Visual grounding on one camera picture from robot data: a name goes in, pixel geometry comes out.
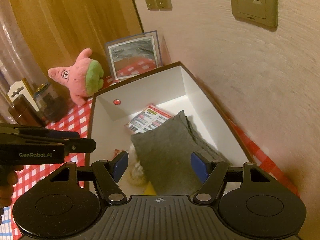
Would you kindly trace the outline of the person's left hand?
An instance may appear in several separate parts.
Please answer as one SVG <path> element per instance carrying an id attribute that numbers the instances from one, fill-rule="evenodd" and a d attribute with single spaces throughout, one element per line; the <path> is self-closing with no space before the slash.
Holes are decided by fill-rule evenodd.
<path id="1" fill-rule="evenodd" d="M 14 185 L 18 183 L 17 171 L 21 171 L 23 169 L 23 165 L 15 165 L 9 168 L 9 172 L 5 177 L 6 183 L 1 185 L 1 208 L 12 204 Z"/>

